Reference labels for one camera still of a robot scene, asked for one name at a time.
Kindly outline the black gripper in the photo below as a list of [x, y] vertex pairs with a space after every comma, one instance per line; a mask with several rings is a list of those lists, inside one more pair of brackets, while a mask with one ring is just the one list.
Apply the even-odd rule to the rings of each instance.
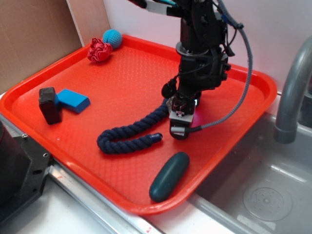
[[228, 55], [220, 47], [212, 47], [200, 56], [181, 55], [178, 73], [162, 88], [169, 114], [181, 112], [187, 114], [188, 98], [200, 104], [202, 91], [213, 90], [227, 79], [230, 70]]

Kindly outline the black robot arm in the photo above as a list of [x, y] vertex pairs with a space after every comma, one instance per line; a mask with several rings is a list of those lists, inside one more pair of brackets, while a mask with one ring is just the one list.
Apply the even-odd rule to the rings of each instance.
[[132, 3], [147, 11], [178, 17], [180, 54], [178, 74], [162, 89], [172, 99], [177, 115], [192, 115], [202, 91], [213, 90], [226, 80], [230, 69], [226, 48], [227, 24], [214, 12], [211, 0], [134, 0]]

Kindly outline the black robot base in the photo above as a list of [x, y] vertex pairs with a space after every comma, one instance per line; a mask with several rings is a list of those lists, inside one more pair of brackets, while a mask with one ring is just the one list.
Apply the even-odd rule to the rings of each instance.
[[51, 154], [30, 136], [10, 135], [0, 124], [0, 222], [37, 200], [43, 192]]

